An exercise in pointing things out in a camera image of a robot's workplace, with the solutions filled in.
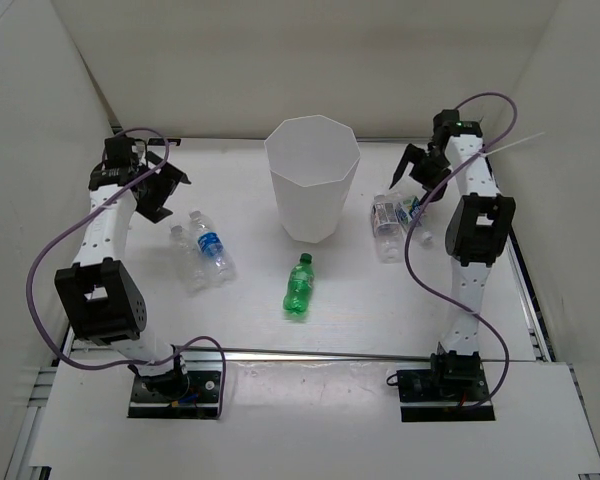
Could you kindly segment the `clear bottle green blue label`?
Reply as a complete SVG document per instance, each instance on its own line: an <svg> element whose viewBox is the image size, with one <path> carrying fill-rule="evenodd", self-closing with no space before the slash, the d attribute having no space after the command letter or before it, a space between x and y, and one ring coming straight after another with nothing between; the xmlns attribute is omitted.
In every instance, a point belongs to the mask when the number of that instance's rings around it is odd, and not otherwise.
<svg viewBox="0 0 600 480"><path fill-rule="evenodd" d="M417 239L422 246L428 247L433 244L433 234L426 226L426 216L422 214L418 221L416 216L420 211L420 200L415 195L402 196L394 203L396 217L405 232L409 231L411 225L414 225L413 237Z"/></svg>

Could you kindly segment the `clear unlabelled plastic bottle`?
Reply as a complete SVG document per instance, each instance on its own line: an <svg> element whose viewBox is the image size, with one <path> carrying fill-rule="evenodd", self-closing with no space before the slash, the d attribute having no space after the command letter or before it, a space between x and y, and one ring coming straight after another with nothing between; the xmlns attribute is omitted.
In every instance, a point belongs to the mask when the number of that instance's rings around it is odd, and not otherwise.
<svg viewBox="0 0 600 480"><path fill-rule="evenodd" d="M206 288L206 274L198 249L182 225L173 225L169 233L170 249L179 279L188 295Z"/></svg>

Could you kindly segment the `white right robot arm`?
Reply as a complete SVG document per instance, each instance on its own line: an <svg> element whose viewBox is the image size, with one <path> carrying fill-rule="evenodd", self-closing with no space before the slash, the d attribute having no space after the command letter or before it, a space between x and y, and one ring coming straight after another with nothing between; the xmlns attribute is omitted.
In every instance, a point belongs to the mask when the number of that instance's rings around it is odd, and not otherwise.
<svg viewBox="0 0 600 480"><path fill-rule="evenodd" d="M456 175L460 199L445 233L451 258L454 303L449 331L431 358L429 387L440 399L450 400L464 387L479 382L480 357L476 316L481 312L486 281L502 254L513 216L515 200L503 196L491 177L476 121L463 121L456 109L445 109L433 119L433 135L426 150L416 149L410 177L422 185L425 197L438 201L443 180L473 154L476 160Z"/></svg>

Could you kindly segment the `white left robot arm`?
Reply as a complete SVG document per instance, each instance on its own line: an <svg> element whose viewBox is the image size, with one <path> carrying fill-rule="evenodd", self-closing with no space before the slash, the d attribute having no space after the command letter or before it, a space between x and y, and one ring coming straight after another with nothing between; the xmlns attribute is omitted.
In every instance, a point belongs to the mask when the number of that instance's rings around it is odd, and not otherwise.
<svg viewBox="0 0 600 480"><path fill-rule="evenodd" d="M122 355L121 365L135 380L168 402L193 403L202 390L188 372L183 351L188 342L164 342L149 330L145 300L123 258L135 214L157 224L171 216L164 203L187 174L156 153L146 142L121 133L104 142L102 159L90 174L91 211L78 255L57 271L54 284L77 338L109 347ZM355 247L359 231L333 234L307 243L285 278L284 314L306 317L316 281L319 316L360 315L377 324L386 316L406 317L415 305L401 267L385 272L373 266L368 251Z"/></svg>

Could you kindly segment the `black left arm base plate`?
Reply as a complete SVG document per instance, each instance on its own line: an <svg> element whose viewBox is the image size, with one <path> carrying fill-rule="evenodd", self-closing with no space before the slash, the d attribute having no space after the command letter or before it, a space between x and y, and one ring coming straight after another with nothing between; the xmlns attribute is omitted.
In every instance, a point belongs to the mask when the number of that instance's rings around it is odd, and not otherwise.
<svg viewBox="0 0 600 480"><path fill-rule="evenodd" d="M135 376L129 419L219 420L223 412L226 362L185 362L159 376Z"/></svg>

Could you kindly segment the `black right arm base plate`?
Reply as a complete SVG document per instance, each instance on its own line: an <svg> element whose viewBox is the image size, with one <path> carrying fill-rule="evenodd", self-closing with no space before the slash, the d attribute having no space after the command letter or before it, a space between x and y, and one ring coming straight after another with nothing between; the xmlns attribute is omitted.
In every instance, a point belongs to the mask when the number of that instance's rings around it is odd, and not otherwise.
<svg viewBox="0 0 600 480"><path fill-rule="evenodd" d="M403 423L492 422L496 415L482 366L460 375L432 366L398 368L385 383L396 388Z"/></svg>

